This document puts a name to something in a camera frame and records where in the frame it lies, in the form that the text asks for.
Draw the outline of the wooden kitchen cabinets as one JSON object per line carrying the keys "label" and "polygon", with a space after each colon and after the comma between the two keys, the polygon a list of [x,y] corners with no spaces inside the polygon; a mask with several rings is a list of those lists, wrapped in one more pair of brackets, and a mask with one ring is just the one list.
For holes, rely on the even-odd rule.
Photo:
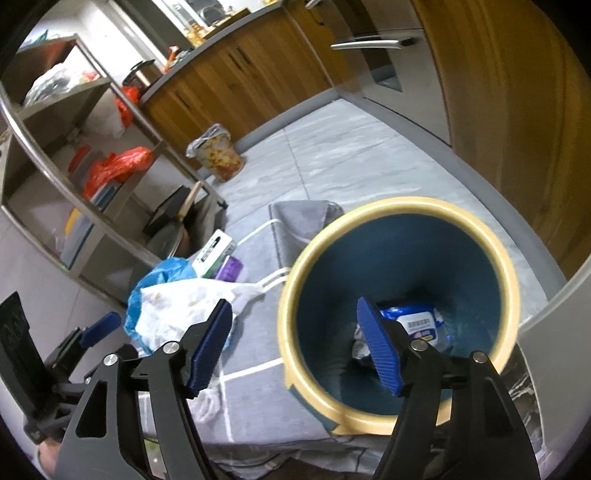
{"label": "wooden kitchen cabinets", "polygon": [[[305,2],[276,2],[225,28],[148,90],[145,111],[176,150],[213,123],[243,138],[334,87],[363,98]],[[573,276],[590,255],[589,3],[410,2],[443,89],[444,144]]]}

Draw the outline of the blue bin with yellow rim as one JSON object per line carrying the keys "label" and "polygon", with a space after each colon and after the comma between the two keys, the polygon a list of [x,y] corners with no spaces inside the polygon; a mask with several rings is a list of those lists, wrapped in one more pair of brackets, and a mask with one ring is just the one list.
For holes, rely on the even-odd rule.
{"label": "blue bin with yellow rim", "polygon": [[417,196],[346,213],[297,257],[277,311],[287,390],[335,435],[388,435],[402,406],[363,344],[362,297],[411,338],[457,357],[483,351],[497,370],[517,340],[513,263],[475,215]]}

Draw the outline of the white paper towel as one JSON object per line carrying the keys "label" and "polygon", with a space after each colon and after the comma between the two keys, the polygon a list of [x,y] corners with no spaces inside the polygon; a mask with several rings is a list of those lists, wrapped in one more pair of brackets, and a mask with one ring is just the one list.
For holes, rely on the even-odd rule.
{"label": "white paper towel", "polygon": [[170,287],[163,295],[165,304],[156,310],[157,325],[165,327],[158,348],[168,341],[180,340],[190,326],[204,323],[219,300],[230,303],[234,321],[250,302],[263,295],[263,287],[259,284],[205,278],[173,282]]}

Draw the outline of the purple small wrapper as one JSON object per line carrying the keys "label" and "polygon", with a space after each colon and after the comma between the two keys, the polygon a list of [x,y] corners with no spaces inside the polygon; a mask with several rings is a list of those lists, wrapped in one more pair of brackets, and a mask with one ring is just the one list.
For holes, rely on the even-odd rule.
{"label": "purple small wrapper", "polygon": [[222,262],[219,269],[214,275],[215,280],[223,282],[235,282],[238,280],[240,273],[242,272],[243,264],[231,255],[228,255]]}

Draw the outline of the red plastic bag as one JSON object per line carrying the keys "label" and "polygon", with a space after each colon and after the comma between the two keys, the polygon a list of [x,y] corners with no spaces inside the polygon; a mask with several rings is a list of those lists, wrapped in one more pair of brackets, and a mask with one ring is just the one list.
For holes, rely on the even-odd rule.
{"label": "red plastic bag", "polygon": [[125,182],[132,174],[147,171],[154,161],[152,151],[146,147],[135,147],[121,154],[111,153],[103,160],[92,163],[83,197],[90,200],[110,181]]}

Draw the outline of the blue plastic bag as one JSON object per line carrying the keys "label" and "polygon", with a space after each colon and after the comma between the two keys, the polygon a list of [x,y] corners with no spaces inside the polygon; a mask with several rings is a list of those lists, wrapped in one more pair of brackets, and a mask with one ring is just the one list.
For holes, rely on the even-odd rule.
{"label": "blue plastic bag", "polygon": [[128,297],[123,329],[145,354],[152,354],[163,340],[165,327],[157,325],[156,310],[165,304],[163,295],[171,289],[170,284],[195,278],[190,262],[177,257],[161,261],[140,276]]}

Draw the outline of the white green carton box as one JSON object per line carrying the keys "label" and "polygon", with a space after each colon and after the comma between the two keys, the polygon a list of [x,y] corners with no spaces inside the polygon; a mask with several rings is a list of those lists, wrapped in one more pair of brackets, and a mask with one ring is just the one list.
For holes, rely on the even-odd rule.
{"label": "white green carton box", "polygon": [[190,257],[190,266],[198,278],[213,278],[228,255],[235,250],[235,240],[222,230],[215,230],[200,250]]}

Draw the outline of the steel shelving rack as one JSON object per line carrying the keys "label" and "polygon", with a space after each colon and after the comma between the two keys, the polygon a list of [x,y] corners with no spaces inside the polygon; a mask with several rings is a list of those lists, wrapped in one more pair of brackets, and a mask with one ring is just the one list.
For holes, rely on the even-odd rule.
{"label": "steel shelving rack", "polygon": [[145,172],[110,181],[90,200],[83,197],[93,162],[111,153],[146,147],[165,160],[181,181],[204,184],[217,203],[226,202],[132,107],[135,140],[104,138],[130,100],[78,36],[20,48],[1,77],[1,209],[13,226],[54,267],[106,300],[125,304],[130,290],[160,260],[147,250],[143,228],[165,195],[145,182]]}

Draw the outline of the grey checked cloth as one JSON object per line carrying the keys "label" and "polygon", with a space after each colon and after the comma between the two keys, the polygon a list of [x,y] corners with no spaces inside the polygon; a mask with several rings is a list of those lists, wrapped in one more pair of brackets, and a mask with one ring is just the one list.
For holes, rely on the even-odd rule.
{"label": "grey checked cloth", "polygon": [[329,433],[284,385],[280,293],[297,256],[339,216],[342,207],[329,201],[280,201],[226,229],[243,265],[239,281],[266,292],[236,318],[211,390],[189,403],[223,479],[369,479],[380,462],[387,438]]}

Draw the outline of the stainless steel oven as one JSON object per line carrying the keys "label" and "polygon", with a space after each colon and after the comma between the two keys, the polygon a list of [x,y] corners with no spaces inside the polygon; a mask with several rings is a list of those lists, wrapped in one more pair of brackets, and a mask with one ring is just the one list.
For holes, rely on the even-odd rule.
{"label": "stainless steel oven", "polygon": [[363,98],[412,121],[446,144],[450,127],[435,60],[410,1],[307,1],[334,35]]}

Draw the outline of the blue white wipes packet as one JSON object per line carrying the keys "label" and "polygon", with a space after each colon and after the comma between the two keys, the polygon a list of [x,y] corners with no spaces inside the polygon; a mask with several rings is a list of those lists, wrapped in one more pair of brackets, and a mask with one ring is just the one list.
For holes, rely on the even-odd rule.
{"label": "blue white wipes packet", "polygon": [[411,303],[402,306],[381,304],[381,315],[400,323],[412,339],[421,339],[442,353],[453,349],[453,337],[441,313],[429,303]]}

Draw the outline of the floral trash bin with liner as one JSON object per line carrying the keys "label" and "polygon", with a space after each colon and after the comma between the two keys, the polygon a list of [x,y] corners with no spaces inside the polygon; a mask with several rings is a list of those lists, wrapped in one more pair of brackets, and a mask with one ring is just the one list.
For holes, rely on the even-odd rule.
{"label": "floral trash bin with liner", "polygon": [[235,150],[228,129],[214,124],[204,134],[190,142],[185,150],[187,158],[204,165],[218,182],[228,182],[245,166],[245,160]]}

